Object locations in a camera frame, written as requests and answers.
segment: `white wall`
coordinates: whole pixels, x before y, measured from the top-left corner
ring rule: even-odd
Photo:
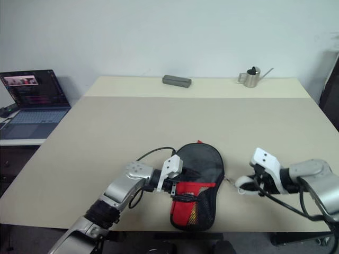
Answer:
[[[339,51],[338,0],[0,3],[0,71],[52,68],[71,99],[100,75],[236,77],[257,65],[318,100]]]

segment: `red and black bag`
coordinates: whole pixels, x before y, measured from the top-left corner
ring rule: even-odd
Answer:
[[[192,143],[178,150],[183,161],[171,208],[171,224],[187,231],[209,229],[216,216],[216,197],[224,178],[220,153],[209,144]]]

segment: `robotic arm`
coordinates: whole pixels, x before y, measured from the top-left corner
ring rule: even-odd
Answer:
[[[339,177],[332,173],[327,162],[312,159],[282,168],[275,156],[257,148],[249,164],[255,174],[242,176],[236,181],[240,194],[289,194],[305,190],[310,192],[325,222],[337,225]]]
[[[128,204],[132,208],[131,202],[138,192],[152,192],[157,188],[158,192],[163,189],[174,195],[176,185],[170,178],[181,171],[182,160],[178,155],[167,159],[162,170],[153,169],[141,161],[128,164],[123,174],[110,184],[86,214],[66,231],[48,253],[100,253],[109,228],[113,223],[119,222],[120,213]]]

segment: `laptop trackpad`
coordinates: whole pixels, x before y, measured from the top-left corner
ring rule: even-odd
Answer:
[[[38,124],[20,124],[13,126],[13,129],[6,136],[7,139],[27,139],[38,128]]]

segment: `laptop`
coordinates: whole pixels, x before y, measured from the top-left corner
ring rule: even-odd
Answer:
[[[20,108],[0,139],[45,139],[70,110],[53,70],[2,72],[0,80]]]

